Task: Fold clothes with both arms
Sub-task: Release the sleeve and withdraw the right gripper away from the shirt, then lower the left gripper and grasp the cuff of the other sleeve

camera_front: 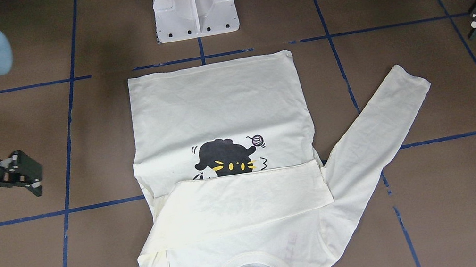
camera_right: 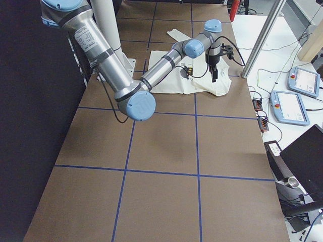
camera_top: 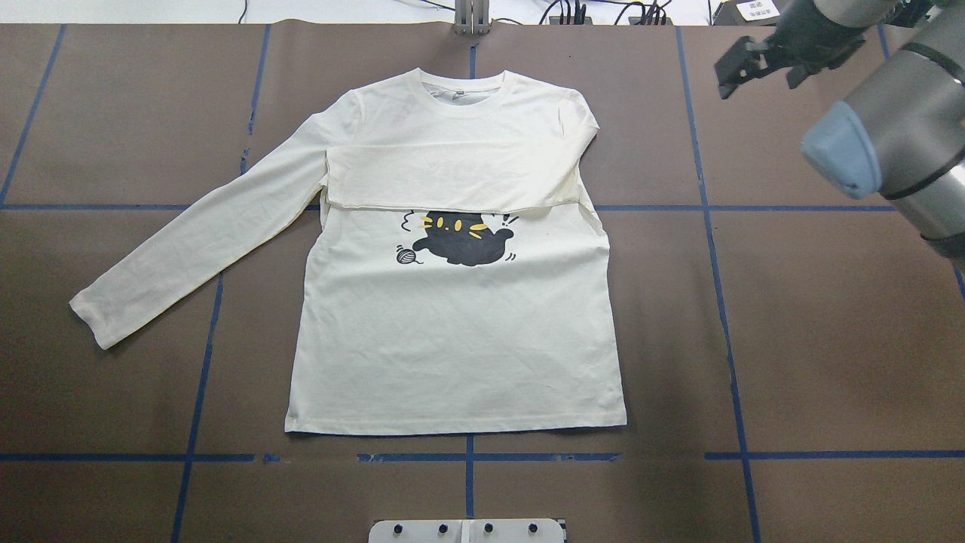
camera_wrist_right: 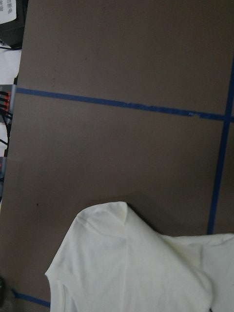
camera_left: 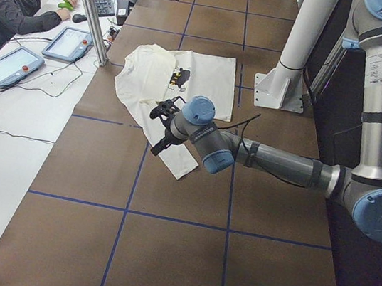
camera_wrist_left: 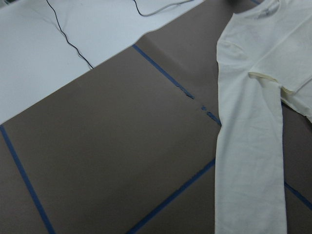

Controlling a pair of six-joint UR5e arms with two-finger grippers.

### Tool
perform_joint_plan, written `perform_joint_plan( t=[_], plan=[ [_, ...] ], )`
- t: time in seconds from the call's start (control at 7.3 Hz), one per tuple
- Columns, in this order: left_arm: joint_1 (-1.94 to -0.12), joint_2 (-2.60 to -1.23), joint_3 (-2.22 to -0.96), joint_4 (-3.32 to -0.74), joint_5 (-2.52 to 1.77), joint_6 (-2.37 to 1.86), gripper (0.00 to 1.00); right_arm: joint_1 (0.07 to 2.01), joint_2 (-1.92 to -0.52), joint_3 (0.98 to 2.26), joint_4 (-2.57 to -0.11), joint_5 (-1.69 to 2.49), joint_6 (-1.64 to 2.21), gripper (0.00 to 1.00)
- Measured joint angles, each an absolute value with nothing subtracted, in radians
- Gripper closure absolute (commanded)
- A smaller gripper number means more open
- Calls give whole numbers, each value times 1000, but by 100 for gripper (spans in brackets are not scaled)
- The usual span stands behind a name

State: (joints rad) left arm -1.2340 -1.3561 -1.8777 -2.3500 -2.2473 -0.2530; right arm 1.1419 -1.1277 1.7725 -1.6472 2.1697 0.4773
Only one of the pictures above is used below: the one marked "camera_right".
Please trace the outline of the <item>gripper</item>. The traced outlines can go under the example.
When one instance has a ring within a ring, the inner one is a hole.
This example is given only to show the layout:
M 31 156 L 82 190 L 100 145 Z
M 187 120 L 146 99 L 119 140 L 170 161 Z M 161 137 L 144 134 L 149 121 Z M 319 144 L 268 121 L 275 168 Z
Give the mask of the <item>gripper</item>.
M 220 61 L 221 47 L 210 47 L 205 52 L 205 61 L 211 73 L 212 82 L 215 83 L 218 79 L 217 64 Z

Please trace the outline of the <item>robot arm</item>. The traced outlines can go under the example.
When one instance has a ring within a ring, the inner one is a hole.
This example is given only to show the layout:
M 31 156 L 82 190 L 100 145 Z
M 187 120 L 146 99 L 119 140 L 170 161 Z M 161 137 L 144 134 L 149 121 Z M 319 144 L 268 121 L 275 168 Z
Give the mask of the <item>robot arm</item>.
M 40 6 L 44 24 L 74 35 L 90 64 L 111 86 L 119 110 L 136 121 L 147 120 L 154 114 L 156 101 L 150 91 L 183 58 L 197 58 L 220 44 L 222 23 L 218 19 L 208 20 L 204 31 L 175 43 L 139 80 L 134 80 L 94 22 L 88 1 L 40 1 Z

